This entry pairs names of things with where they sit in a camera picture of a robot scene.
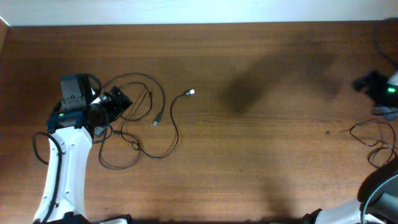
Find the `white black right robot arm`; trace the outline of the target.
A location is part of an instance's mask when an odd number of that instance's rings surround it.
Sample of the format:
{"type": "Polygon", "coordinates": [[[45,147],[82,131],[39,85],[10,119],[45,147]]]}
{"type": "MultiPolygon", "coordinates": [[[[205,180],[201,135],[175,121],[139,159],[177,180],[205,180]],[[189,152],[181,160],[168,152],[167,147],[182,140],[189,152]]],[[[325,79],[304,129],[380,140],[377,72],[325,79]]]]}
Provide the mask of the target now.
{"type": "Polygon", "coordinates": [[[356,199],[308,213],[297,223],[397,223],[397,130],[389,123],[397,120],[397,74],[387,77],[371,71],[354,80],[353,89],[364,91],[374,102],[372,114],[385,119],[370,119],[346,130],[372,148],[367,161],[376,170],[365,178],[356,199]]]}

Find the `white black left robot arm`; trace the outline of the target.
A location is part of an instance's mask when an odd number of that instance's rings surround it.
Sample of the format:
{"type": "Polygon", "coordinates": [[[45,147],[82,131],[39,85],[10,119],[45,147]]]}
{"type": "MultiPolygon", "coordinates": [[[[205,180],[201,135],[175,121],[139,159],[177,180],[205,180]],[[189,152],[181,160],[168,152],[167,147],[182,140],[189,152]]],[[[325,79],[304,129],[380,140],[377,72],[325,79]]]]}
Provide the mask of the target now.
{"type": "Polygon", "coordinates": [[[88,223],[85,175],[95,137],[106,136],[132,101],[118,87],[102,91],[98,78],[80,73],[60,79],[63,98],[42,133],[50,146],[44,193],[34,223],[88,223]]]}

